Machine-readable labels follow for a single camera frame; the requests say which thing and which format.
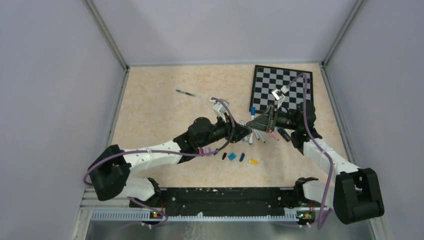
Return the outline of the black capped white marker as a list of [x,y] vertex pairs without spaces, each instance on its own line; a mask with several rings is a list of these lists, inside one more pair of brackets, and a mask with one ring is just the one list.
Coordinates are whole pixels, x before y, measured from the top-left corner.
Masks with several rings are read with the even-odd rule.
[[260,140],[261,140],[263,143],[266,143],[266,140],[265,140],[264,136],[263,136],[260,132],[258,132],[258,135],[259,135]]

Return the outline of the navy blue pen cap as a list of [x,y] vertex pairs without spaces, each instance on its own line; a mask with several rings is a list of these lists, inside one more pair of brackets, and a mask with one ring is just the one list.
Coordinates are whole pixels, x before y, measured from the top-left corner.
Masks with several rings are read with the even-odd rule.
[[242,161],[244,160],[244,158],[245,158],[245,153],[243,152],[243,153],[240,155],[239,162],[242,162]]

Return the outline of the teal highlighter cap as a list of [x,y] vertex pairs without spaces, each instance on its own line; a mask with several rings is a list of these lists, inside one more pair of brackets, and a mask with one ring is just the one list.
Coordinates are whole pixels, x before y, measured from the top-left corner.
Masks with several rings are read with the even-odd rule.
[[229,159],[230,161],[233,161],[234,159],[236,159],[236,157],[237,157],[237,155],[236,155],[234,152],[232,152],[232,153],[230,153],[230,154],[228,155],[228,159]]

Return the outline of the dark thin pen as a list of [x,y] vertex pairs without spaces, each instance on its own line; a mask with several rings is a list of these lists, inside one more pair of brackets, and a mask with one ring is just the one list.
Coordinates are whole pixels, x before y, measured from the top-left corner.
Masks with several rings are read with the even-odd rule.
[[190,93],[190,92],[187,92],[187,91],[183,91],[183,90],[180,90],[180,89],[176,89],[175,91],[177,93],[181,93],[181,94],[184,94],[184,95],[187,95],[187,96],[191,96],[191,97],[194,97],[194,98],[198,98],[198,99],[201,98],[200,95],[197,95],[197,94],[194,94],[194,93]]

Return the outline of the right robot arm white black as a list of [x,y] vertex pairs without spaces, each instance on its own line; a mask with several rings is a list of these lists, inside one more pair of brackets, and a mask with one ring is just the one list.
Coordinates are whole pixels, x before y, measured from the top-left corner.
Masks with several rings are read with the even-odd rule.
[[305,101],[291,113],[268,106],[246,126],[268,133],[275,128],[291,130],[293,147],[327,174],[326,182],[307,180],[300,184],[293,192],[297,205],[319,202],[333,210],[345,225],[383,216],[385,207],[377,173],[349,162],[331,148],[314,128],[316,118],[314,105]]

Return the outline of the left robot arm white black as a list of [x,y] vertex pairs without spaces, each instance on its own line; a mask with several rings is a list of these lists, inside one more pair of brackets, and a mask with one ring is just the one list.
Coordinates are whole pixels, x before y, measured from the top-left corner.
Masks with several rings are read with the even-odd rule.
[[187,131],[174,139],[151,147],[121,149],[117,144],[107,147],[89,166],[84,179],[90,179],[99,201],[108,201],[119,195],[136,198],[147,206],[160,202],[160,189],[152,178],[132,180],[136,172],[162,165],[182,164],[205,156],[200,149],[219,140],[237,143],[251,133],[251,129],[229,118],[217,118],[216,123],[199,117]]

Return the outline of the pink eraser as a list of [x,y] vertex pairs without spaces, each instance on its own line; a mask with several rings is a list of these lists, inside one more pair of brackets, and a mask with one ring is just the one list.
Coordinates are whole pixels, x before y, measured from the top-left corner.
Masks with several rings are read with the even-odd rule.
[[272,136],[275,140],[279,141],[280,138],[278,137],[278,134],[275,131],[268,133],[270,136]]

